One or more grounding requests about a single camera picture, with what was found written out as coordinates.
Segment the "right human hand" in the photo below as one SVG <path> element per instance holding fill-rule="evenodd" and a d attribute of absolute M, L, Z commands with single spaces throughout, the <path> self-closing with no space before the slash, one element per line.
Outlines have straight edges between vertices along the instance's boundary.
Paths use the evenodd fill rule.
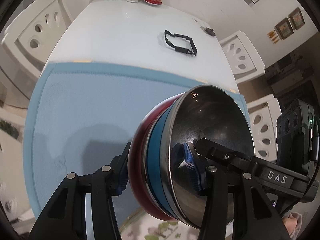
<path fill-rule="evenodd" d="M 285 228 L 291 239 L 296 239 L 298 233 L 298 219 L 292 216 L 284 217 L 282 219 Z"/>

